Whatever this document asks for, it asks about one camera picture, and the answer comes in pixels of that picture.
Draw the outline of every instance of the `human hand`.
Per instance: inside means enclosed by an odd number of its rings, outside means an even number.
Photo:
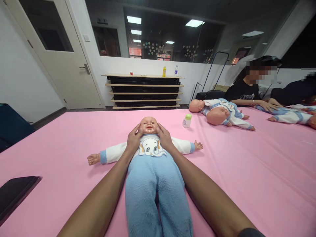
[[[194,142],[195,150],[202,150],[203,149],[203,144],[202,143],[197,143],[195,140]]]
[[[139,123],[127,136],[126,149],[131,152],[136,152],[139,147],[140,138],[143,135],[143,129],[139,128],[141,123]]]
[[[268,100],[268,103],[269,103],[269,104],[272,104],[272,105],[275,105],[276,107],[283,107],[279,102],[277,102],[276,99],[273,99],[273,98],[270,98],[270,99]]]
[[[99,154],[91,154],[87,157],[89,165],[95,165],[96,163],[100,162],[101,156]]]
[[[269,121],[275,122],[277,119],[275,117],[268,118]]]
[[[169,151],[175,147],[172,143],[169,131],[165,129],[160,123],[158,123],[157,133],[160,137],[160,144],[165,150]]]
[[[262,108],[264,108],[265,111],[270,111],[271,113],[273,112],[272,109],[278,110],[278,106],[270,104],[268,102],[265,102],[263,100],[260,100],[258,103]]]

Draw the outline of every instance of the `white bottle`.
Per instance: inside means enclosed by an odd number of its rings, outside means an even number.
[[[185,127],[185,128],[188,128],[190,127],[191,125],[191,119],[192,119],[192,115],[191,114],[187,114],[182,122],[182,125]]]
[[[178,65],[175,67],[174,76],[178,76]]]

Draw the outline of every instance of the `floor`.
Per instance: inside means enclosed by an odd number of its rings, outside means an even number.
[[[188,104],[180,104],[180,107],[177,107],[177,109],[188,109]],[[38,130],[41,127],[45,126],[46,124],[50,123],[51,121],[53,121],[54,119],[58,118],[60,115],[66,113],[66,112],[91,112],[91,111],[116,111],[116,110],[113,110],[112,106],[106,106],[105,109],[102,108],[102,109],[71,109],[71,110],[68,110],[66,108],[62,108],[62,109],[48,115],[47,117],[37,121],[32,126],[34,127],[35,130]]]

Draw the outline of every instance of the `pink table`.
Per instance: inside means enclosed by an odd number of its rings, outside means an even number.
[[[172,136],[204,144],[187,157],[214,179],[266,236],[316,236],[316,131],[266,120],[245,108],[256,131],[207,124],[188,110],[68,112],[0,154],[0,186],[11,178],[42,181],[0,227],[0,236],[56,236],[76,207],[111,169],[86,157],[126,141],[145,116]],[[214,236],[191,199],[195,236]],[[106,236],[128,236],[125,187]]]

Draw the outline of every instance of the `smartphone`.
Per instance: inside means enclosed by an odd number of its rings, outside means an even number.
[[[42,177],[28,176],[10,179],[0,188],[0,226],[29,195]]]

